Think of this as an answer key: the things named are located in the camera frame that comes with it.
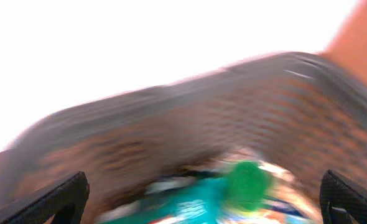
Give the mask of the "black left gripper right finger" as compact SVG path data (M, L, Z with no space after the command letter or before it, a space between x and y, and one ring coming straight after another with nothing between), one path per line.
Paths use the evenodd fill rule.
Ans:
M319 202L324 224L367 224L367 189L335 170L324 173Z

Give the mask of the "green-lid Knorr seasoning jar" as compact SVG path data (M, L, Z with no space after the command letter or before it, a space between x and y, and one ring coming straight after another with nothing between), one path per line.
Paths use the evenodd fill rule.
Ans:
M273 183L272 175L254 161L236 163L226 173L225 178L226 206L244 212L259 209Z

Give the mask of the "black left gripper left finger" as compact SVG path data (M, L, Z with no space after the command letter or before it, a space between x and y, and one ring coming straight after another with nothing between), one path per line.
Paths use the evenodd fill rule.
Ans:
M0 224L80 223L89 194L85 173L71 173L0 208Z

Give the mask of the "green Nescafe coffee bag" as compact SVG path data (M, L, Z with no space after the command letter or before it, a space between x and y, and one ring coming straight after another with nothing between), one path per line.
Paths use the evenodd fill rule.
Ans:
M97 223L211 223L226 189L226 179L189 177L158 182L152 193L100 215Z

